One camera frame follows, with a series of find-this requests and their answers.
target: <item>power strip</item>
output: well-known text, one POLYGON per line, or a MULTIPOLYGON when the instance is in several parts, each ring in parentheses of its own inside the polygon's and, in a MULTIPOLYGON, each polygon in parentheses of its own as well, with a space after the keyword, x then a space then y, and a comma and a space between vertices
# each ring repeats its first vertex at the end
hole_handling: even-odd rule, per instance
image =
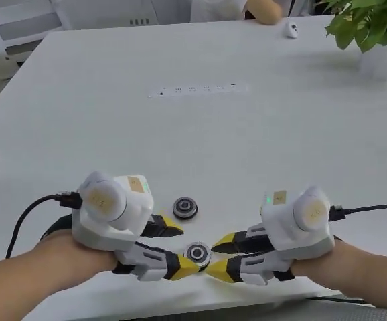
POLYGON ((230 84, 204 84, 190 86, 162 87, 149 94, 149 98, 198 96, 209 94, 224 94, 228 92, 247 92, 247 84, 232 82, 230 84))

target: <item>black cable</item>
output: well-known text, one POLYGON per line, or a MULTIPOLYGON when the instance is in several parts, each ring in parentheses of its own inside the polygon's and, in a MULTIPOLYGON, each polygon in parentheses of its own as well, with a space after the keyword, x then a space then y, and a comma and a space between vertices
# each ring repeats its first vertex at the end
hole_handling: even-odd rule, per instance
POLYGON ((48 195, 48 196, 45 196, 45 197, 38 199, 36 202, 31 204, 24 211, 24 213, 22 213, 21 216, 19 217, 19 219, 15 225, 15 229, 13 229, 11 243, 7 247, 6 259, 10 259, 11 255, 12 255, 13 246, 15 245, 15 242, 17 241, 17 238, 18 238, 19 229, 21 229, 21 225, 24 222, 27 215, 29 215, 29 213, 31 211, 33 211, 33 209, 35 207, 37 207, 38 205, 40 205, 46 201, 59 201, 61 207, 67 207, 67 208, 71 208, 71 209, 79 209, 82 206, 82 199, 80 198, 79 193, 75 193, 75 192, 48 195))
POLYGON ((352 304, 369 304, 365 300, 331 298, 329 296, 318 296, 316 298, 308 298, 308 300, 321 300, 321 301, 332 301, 332 302, 352 303, 352 304))
POLYGON ((374 205, 366 207, 358 207, 356 209, 344 209, 342 206, 331 206, 329 212, 329 222, 339 221, 352 213, 360 213, 366 211, 376 211, 377 209, 387 209, 387 204, 374 205))
POLYGON ((351 213, 359 213, 359 212, 366 212, 366 211, 375 211, 377 209, 387 209, 387 204, 358 207, 357 209, 346 209, 346 211, 348 212, 347 214, 351 214, 351 213))
POLYGON ((15 229, 13 229, 11 243, 9 244, 9 247, 7 248, 7 252, 6 252, 6 259, 11 258, 13 246, 15 245, 15 242, 17 241, 17 238, 18 238, 19 229, 21 229, 21 225, 24 222, 24 219, 27 217, 27 215, 31 211, 33 211, 33 209, 35 207, 37 207, 38 205, 42 204, 43 202, 51 201, 51 200, 57 201, 58 195, 48 195, 48 196, 45 196, 45 197, 38 199, 36 202, 31 204, 29 207, 27 207, 27 209, 24 211, 24 213, 21 214, 21 216, 19 217, 19 219, 15 225, 15 229))

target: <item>tan label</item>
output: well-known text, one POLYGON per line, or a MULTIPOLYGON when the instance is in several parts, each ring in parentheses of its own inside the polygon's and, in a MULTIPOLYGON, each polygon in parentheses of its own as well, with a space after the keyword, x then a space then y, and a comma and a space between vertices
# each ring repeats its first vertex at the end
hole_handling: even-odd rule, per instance
POLYGON ((286 203, 286 191, 274 192, 273 205, 281 205, 286 203))
POLYGON ((143 186, 141 184, 141 181, 138 177, 128 176, 128 182, 129 182, 129 186, 133 192, 138 192, 138 193, 145 192, 145 190, 143 189, 143 186))
POLYGON ((93 189, 86 201, 105 215, 110 214, 114 207, 114 198, 99 189, 93 189))
POLYGON ((326 215, 326 207, 321 201, 314 201, 305 209, 305 215, 310 224, 315 224, 326 215))

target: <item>white device housing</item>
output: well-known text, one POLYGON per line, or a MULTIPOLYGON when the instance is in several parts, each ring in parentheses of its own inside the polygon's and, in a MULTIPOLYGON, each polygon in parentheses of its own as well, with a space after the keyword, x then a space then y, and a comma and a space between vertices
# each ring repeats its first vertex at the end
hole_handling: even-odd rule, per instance
POLYGON ((110 177, 93 172, 79 187, 80 210, 73 210, 72 233, 80 243, 104 251, 126 251, 141 236, 153 211, 142 175, 110 177))
POLYGON ((283 29, 283 35, 286 38, 297 39, 298 38, 298 26, 292 21, 288 21, 283 29))
POLYGON ((333 249, 330 202, 319 187, 267 194, 260 209, 270 242, 282 259, 311 259, 333 249))

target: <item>forearm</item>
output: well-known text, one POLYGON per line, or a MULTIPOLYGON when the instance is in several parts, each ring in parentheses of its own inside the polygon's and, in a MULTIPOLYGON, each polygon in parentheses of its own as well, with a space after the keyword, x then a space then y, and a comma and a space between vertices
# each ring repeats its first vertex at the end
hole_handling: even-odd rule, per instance
POLYGON ((58 281, 36 253, 0 261, 0 321, 21 320, 56 291, 58 281))
POLYGON ((387 257, 369 255, 363 266, 363 277, 352 288, 352 296, 359 297, 378 308, 387 308, 387 257))
POLYGON ((265 25, 274 25, 282 17, 281 7, 273 0, 247 0, 246 9, 265 25))

